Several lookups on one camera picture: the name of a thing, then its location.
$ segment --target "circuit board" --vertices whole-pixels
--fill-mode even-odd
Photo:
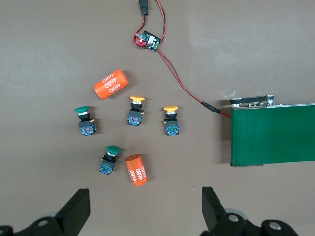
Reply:
[[[141,36],[141,38],[142,38],[142,40],[144,40],[145,43],[152,43],[152,45],[150,45],[147,48],[152,50],[153,52],[155,52],[157,50],[158,45],[161,41],[160,38],[154,36],[153,34],[146,32],[146,31],[143,32],[143,35]]]

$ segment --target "orange can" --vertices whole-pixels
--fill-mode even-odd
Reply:
[[[126,159],[131,181],[134,186],[141,186],[148,181],[140,154],[135,154]]]
[[[94,85],[94,90],[101,99],[106,99],[129,84],[127,77],[121,69],[115,70],[110,75]]]

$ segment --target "green panel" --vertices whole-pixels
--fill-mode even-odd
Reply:
[[[232,109],[233,166],[315,160],[315,104]]]

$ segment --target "green button cap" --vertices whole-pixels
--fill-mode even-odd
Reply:
[[[75,109],[77,113],[87,112],[90,107],[78,107]]]
[[[114,145],[108,146],[108,147],[107,147],[107,151],[108,151],[110,154],[113,154],[113,155],[117,155],[118,153],[120,153],[119,147],[114,146]]]

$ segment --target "bolt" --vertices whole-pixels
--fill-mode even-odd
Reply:
[[[228,219],[232,222],[238,222],[238,217],[236,215],[229,215]]]
[[[281,226],[276,222],[270,222],[269,227],[273,230],[280,230],[281,229]]]

